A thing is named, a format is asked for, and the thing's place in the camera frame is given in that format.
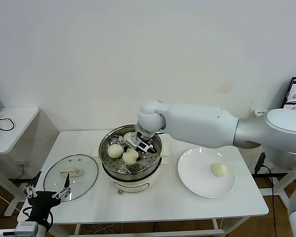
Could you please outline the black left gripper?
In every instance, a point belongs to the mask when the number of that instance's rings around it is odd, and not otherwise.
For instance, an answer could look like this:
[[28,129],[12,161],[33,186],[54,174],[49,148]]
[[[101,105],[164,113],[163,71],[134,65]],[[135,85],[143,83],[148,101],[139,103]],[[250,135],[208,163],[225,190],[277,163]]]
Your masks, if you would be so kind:
[[63,188],[58,192],[36,192],[36,186],[39,181],[40,175],[41,171],[25,186],[28,203],[32,208],[27,221],[47,222],[51,209],[58,206],[61,203],[61,199],[65,199],[71,194],[69,173],[66,176]]

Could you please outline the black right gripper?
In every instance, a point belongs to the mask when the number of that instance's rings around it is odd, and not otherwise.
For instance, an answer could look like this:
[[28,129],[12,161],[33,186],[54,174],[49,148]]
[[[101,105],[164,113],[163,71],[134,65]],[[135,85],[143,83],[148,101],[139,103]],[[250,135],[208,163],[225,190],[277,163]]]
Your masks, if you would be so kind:
[[[140,143],[146,143],[149,144],[150,139],[152,138],[152,134],[141,134],[141,133],[136,133],[136,144],[140,144]],[[127,152],[129,146],[128,144],[125,142],[124,143],[124,152]],[[143,158],[145,157],[145,153],[139,153],[138,158],[136,159],[136,163],[139,163]]]

